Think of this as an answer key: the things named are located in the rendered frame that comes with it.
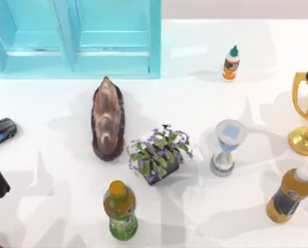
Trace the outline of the purple flower plant pot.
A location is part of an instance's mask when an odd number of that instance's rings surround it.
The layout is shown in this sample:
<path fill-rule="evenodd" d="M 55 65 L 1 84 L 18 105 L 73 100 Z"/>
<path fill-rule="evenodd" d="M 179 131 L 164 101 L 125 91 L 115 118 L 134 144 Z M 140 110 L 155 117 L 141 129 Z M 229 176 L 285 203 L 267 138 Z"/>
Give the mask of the purple flower plant pot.
<path fill-rule="evenodd" d="M 136 174 L 141 174 L 149 185 L 154 185 L 185 163 L 184 154 L 193 158 L 189 145 L 188 134 L 165 124 L 162 129 L 152 129 L 146 139 L 131 141 L 126 147 L 128 166 Z"/>

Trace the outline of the white and blue hourglass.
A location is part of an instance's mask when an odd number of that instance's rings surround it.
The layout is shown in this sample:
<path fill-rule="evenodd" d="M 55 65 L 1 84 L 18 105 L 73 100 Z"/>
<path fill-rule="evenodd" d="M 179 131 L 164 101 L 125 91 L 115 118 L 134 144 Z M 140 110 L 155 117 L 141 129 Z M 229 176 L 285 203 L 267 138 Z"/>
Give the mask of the white and blue hourglass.
<path fill-rule="evenodd" d="M 210 169 L 218 177 L 227 177 L 235 167 L 234 154 L 245 141 L 247 129 L 238 120 L 226 119 L 217 124 L 215 135 L 217 142 L 213 147 Z"/>

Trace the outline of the green bottle with orange cap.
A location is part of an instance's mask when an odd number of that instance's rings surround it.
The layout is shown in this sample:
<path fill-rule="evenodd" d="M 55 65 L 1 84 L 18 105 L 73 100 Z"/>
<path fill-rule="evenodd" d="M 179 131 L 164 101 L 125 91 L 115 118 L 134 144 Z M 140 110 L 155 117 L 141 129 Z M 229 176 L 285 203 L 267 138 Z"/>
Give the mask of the green bottle with orange cap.
<path fill-rule="evenodd" d="M 110 219 L 109 229 L 117 240 L 128 241 L 138 227 L 135 194 L 121 180 L 110 183 L 103 198 L 104 211 Z"/>

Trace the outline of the light blue rack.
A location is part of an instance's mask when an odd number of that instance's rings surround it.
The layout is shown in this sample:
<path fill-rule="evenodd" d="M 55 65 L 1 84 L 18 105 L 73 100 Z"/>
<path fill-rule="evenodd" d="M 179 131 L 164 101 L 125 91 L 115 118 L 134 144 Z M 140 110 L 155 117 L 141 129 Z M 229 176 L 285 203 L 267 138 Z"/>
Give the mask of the light blue rack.
<path fill-rule="evenodd" d="M 162 0 L 0 0 L 0 78 L 158 78 L 161 9 Z"/>

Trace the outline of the small orange glue bottle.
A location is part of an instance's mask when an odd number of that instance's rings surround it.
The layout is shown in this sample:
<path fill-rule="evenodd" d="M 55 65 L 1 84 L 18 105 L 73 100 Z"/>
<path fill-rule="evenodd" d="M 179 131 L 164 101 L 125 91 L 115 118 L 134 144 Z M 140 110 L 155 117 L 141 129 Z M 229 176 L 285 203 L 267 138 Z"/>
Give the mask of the small orange glue bottle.
<path fill-rule="evenodd" d="M 225 56 L 222 77 L 225 80 L 232 81 L 236 77 L 236 72 L 240 64 L 239 50 L 235 45 Z"/>

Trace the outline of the black and blue toy car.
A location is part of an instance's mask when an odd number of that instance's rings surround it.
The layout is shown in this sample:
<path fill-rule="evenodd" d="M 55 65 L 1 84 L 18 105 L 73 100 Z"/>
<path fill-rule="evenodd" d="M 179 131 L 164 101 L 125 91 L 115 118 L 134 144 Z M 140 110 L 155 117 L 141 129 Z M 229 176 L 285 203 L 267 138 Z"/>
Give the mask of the black and blue toy car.
<path fill-rule="evenodd" d="M 17 125 L 10 118 L 3 118 L 0 120 L 0 144 L 17 133 Z"/>

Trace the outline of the yellow bottle with white cap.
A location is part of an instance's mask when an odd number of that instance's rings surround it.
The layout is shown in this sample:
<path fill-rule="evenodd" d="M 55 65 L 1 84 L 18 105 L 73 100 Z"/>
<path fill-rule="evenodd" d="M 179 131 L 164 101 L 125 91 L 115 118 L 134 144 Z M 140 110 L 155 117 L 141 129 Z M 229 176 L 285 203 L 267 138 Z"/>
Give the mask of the yellow bottle with white cap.
<path fill-rule="evenodd" d="M 308 197 L 308 163 L 288 170 L 280 187 L 266 204 L 266 214 L 273 222 L 288 222 L 302 200 Z"/>

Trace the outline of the gold trophy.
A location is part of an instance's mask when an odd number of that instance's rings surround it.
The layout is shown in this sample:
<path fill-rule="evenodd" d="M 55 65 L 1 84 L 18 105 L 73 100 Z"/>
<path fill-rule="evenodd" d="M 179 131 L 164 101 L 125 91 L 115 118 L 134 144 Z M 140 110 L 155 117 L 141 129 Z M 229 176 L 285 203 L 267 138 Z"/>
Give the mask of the gold trophy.
<path fill-rule="evenodd" d="M 297 127 L 292 130 L 288 136 L 290 147 L 296 153 L 308 156 L 308 93 L 306 101 L 306 112 L 303 112 L 299 106 L 298 92 L 299 85 L 304 81 L 308 85 L 308 79 L 305 72 L 297 72 L 292 84 L 292 102 L 297 113 L 307 121 L 306 126 Z"/>

